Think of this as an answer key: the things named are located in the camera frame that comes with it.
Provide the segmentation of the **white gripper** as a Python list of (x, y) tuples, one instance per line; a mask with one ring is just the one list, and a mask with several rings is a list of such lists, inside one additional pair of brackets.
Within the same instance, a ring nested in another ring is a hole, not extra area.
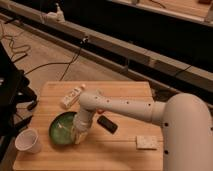
[[(73, 120), (74, 129), (79, 132), (76, 134), (75, 143), (80, 144), (87, 136), (87, 131), (91, 128), (93, 123), (94, 112), (79, 111)], [(72, 126), (64, 126), (60, 123), (57, 124), (60, 129), (71, 129)]]

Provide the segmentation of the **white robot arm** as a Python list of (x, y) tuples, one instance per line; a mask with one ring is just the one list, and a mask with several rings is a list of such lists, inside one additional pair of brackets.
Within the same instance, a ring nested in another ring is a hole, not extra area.
[(68, 130), (76, 143), (87, 134), (99, 109), (157, 125), (163, 135), (163, 171), (213, 171), (213, 119), (199, 97), (180, 93), (166, 102), (114, 99), (97, 91), (79, 97)]

